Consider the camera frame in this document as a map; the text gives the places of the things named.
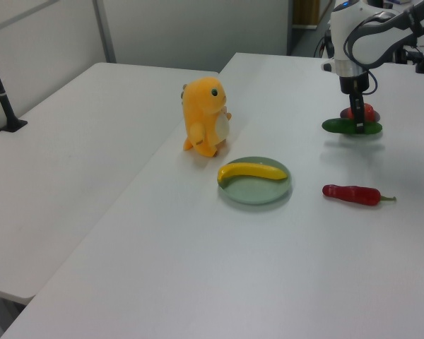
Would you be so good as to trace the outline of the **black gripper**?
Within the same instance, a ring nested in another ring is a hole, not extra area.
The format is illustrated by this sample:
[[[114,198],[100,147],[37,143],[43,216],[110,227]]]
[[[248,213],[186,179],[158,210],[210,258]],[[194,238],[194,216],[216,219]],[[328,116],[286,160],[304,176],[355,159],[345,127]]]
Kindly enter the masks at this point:
[[[364,134],[365,108],[361,93],[365,92],[370,86],[369,74],[368,72],[363,72],[359,76],[340,77],[339,82],[341,92],[349,95],[349,118],[355,120],[357,133]]]

